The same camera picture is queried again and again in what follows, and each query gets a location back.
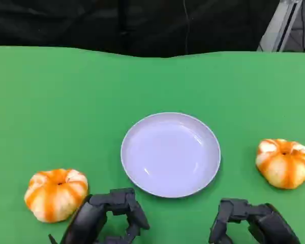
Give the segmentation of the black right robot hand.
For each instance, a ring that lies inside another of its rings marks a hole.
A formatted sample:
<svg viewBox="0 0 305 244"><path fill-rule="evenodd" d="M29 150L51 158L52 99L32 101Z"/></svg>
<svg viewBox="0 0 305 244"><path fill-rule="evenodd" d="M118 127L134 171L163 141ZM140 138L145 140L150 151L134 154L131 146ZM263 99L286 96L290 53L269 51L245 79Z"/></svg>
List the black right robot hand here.
<svg viewBox="0 0 305 244"><path fill-rule="evenodd" d="M227 224L247 221L248 231L258 243L300 243L299 238L270 203L252 205L245 199L223 198L210 229L209 243L233 243Z"/></svg>

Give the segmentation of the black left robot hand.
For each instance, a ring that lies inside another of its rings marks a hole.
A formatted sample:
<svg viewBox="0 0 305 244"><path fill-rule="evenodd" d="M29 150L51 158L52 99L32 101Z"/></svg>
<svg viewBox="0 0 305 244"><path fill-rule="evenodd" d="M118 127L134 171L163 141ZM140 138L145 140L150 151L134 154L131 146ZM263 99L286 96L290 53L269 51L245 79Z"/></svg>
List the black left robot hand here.
<svg viewBox="0 0 305 244"><path fill-rule="evenodd" d="M128 227L123 236L98 236L107 222L107 213L126 215ZM150 229L146 215L132 188L113 189L108 194L89 194L75 212L61 243L132 243L140 231Z"/></svg>

